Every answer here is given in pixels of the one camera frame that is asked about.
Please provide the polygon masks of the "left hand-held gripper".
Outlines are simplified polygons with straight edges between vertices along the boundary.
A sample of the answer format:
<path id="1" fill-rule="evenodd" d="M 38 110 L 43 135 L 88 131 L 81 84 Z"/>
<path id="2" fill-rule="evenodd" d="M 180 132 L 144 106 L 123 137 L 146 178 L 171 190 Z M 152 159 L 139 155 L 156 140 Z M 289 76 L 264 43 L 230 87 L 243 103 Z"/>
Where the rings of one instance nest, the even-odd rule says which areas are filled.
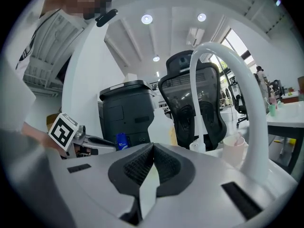
<path id="1" fill-rule="evenodd" d="M 93 156 L 116 151 L 113 142 L 99 137 L 86 139 L 86 127 L 80 125 L 66 113 L 48 116 L 48 135 L 59 145 L 67 158 Z"/>

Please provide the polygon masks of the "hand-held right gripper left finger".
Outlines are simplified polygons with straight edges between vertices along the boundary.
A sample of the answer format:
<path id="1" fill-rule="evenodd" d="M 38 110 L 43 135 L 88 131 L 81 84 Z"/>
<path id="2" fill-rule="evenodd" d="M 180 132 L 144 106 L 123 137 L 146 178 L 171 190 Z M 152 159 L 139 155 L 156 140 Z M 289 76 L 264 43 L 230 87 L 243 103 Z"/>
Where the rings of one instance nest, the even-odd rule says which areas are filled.
<path id="1" fill-rule="evenodd" d="M 50 217 L 55 228 L 155 228 L 155 214 L 141 220 L 140 188 L 124 172 L 133 160 L 151 153 L 144 144 L 108 154 L 62 160 L 47 150 L 49 183 L 55 194 Z"/>

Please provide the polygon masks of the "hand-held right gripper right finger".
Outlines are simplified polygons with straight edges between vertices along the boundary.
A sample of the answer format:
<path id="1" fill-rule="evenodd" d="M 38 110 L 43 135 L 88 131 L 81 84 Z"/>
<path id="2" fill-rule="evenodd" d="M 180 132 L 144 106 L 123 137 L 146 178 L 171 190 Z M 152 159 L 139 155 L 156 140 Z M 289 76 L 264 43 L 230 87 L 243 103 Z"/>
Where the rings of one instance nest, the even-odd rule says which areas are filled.
<path id="1" fill-rule="evenodd" d="M 150 210 L 155 228 L 264 228 L 297 187 L 273 162 L 260 185 L 220 158 L 173 146 L 155 150 L 162 152 L 159 177 L 167 178 Z"/>

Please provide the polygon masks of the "person's left forearm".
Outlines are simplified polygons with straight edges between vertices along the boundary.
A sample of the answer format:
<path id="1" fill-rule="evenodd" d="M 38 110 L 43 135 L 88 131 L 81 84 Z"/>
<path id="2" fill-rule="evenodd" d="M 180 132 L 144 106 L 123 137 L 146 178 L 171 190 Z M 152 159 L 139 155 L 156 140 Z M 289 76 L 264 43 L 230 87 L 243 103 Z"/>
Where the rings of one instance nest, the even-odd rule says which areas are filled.
<path id="1" fill-rule="evenodd" d="M 23 123 L 21 132 L 23 135 L 34 138 L 44 147 L 56 149 L 61 156 L 66 157 L 66 152 L 47 133 L 30 126 L 26 122 Z"/>

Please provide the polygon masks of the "blue bottle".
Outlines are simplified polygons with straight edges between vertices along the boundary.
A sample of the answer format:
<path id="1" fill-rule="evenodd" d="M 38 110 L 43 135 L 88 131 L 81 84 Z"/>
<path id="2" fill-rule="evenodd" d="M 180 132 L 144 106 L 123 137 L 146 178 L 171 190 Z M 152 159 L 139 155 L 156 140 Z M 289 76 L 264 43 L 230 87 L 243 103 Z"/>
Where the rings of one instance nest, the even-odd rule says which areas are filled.
<path id="1" fill-rule="evenodd" d="M 128 137 L 125 133 L 118 133 L 116 135 L 116 141 L 117 141 L 118 150 L 124 150 L 130 147 Z"/>

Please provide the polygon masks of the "black printer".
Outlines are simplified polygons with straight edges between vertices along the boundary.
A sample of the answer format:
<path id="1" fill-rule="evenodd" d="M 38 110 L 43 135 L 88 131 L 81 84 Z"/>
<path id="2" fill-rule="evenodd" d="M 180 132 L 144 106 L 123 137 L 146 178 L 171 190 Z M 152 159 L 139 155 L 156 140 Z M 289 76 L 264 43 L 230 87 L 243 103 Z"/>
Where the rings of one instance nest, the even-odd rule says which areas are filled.
<path id="1" fill-rule="evenodd" d="M 100 124 L 103 138 L 118 144 L 117 135 L 126 135 L 129 147 L 149 143 L 148 127 L 154 119 L 150 84 L 134 80 L 106 88 L 99 93 L 102 102 Z"/>

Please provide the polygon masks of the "pink cup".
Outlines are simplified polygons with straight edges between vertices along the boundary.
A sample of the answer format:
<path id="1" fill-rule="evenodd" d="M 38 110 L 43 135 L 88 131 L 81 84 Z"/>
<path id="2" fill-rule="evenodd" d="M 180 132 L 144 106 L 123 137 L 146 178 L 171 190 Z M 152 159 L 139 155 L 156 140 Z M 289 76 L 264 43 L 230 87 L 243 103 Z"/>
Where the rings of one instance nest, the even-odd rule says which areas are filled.
<path id="1" fill-rule="evenodd" d="M 247 143 L 240 135 L 228 136 L 223 140 L 222 159 L 233 167 L 237 167 L 243 160 Z"/>

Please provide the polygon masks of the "black mesh office chair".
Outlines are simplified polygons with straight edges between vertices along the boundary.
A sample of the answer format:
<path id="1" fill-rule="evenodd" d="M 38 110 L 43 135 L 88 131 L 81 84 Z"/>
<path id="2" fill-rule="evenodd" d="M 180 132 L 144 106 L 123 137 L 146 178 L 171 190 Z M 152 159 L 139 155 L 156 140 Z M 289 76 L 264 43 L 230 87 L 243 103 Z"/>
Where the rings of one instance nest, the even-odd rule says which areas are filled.
<path id="1" fill-rule="evenodd" d="M 198 138 L 195 133 L 195 109 L 190 89 L 191 50 L 179 52 L 166 61 L 167 75 L 158 82 L 159 91 L 174 120 L 178 145 L 189 149 Z M 215 150 L 224 139 L 227 127 L 220 115 L 220 76 L 218 67 L 197 62 L 196 87 L 199 109 L 206 127 L 207 151 Z"/>

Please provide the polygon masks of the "white arched faucet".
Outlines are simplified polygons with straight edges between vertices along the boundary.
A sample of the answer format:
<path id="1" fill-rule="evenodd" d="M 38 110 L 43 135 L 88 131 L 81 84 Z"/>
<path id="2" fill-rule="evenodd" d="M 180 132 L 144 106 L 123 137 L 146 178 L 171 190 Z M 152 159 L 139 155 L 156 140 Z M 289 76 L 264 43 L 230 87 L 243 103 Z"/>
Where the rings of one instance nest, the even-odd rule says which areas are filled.
<path id="1" fill-rule="evenodd" d="M 249 117 L 250 138 L 247 154 L 240 171 L 263 185 L 268 177 L 268 133 L 266 113 L 261 109 L 264 106 L 263 98 L 259 95 L 260 90 L 257 82 L 244 60 L 228 47 L 215 42 L 200 44 L 193 51 L 190 60 L 190 89 L 199 133 L 199 138 L 195 141 L 195 144 L 201 153 L 206 151 L 196 86 L 197 62 L 204 53 L 212 53 L 223 59 L 233 71 L 237 82 L 241 86 Z"/>

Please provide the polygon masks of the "person's white shirt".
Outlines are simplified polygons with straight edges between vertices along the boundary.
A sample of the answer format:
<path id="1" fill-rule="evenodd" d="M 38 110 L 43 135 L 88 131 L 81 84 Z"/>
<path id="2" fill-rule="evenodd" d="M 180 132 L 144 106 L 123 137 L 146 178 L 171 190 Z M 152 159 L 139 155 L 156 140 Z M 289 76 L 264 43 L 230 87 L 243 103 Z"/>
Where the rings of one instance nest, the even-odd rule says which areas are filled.
<path id="1" fill-rule="evenodd" d="M 34 51 L 37 31 L 61 9 L 42 17 L 40 9 L 24 10 L 0 52 L 0 129 L 20 131 L 36 97 L 23 81 Z"/>

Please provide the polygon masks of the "small black office chair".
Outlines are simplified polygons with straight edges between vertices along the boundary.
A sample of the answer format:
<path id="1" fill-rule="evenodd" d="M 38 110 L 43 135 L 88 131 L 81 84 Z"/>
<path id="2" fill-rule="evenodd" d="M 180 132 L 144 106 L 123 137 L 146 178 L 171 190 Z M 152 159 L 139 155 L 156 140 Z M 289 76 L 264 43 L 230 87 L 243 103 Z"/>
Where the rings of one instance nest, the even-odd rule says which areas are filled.
<path id="1" fill-rule="evenodd" d="M 231 93 L 231 98 L 232 98 L 234 108 L 241 115 L 241 117 L 239 117 L 237 119 L 236 127 L 238 129 L 239 124 L 241 122 L 248 120 L 247 109 L 246 109 L 246 105 L 245 105 L 245 101 L 244 101 L 242 92 L 240 90 L 239 84 L 238 84 L 235 76 L 231 77 L 229 80 L 230 80 L 230 84 L 228 86 L 228 89 Z"/>

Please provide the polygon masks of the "white desk with items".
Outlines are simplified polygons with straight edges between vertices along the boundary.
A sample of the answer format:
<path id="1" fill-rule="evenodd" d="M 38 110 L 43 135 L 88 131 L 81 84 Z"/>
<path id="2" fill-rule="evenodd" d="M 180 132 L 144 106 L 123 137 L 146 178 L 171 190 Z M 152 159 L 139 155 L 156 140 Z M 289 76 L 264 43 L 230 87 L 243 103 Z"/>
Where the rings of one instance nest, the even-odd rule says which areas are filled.
<path id="1" fill-rule="evenodd" d="M 304 101 L 284 104 L 279 107 L 275 116 L 266 115 L 268 126 L 304 128 Z"/>

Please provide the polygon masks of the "pink bottle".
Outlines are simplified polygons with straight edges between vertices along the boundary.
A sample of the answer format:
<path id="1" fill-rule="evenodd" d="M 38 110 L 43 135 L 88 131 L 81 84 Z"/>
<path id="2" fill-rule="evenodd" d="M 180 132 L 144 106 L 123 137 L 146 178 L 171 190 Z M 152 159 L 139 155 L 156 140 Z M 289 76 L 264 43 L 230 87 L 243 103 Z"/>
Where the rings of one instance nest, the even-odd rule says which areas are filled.
<path id="1" fill-rule="evenodd" d="M 276 95 L 275 95 L 275 92 L 273 90 L 273 86 L 270 85 L 270 98 L 269 98 L 269 102 L 270 104 L 272 105 L 275 105 L 277 107 L 277 101 L 276 101 Z"/>

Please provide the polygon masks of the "ceiling air vent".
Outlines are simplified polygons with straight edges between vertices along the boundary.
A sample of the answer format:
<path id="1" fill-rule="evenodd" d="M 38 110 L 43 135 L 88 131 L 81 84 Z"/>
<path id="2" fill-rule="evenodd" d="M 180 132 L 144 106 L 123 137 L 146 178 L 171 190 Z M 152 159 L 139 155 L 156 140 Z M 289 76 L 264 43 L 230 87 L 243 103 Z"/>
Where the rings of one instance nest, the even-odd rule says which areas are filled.
<path id="1" fill-rule="evenodd" d="M 189 28 L 188 34 L 187 34 L 187 39 L 186 39 L 186 44 L 188 46 L 196 47 L 197 45 L 200 44 L 201 39 L 205 33 L 204 29 L 200 28 Z"/>

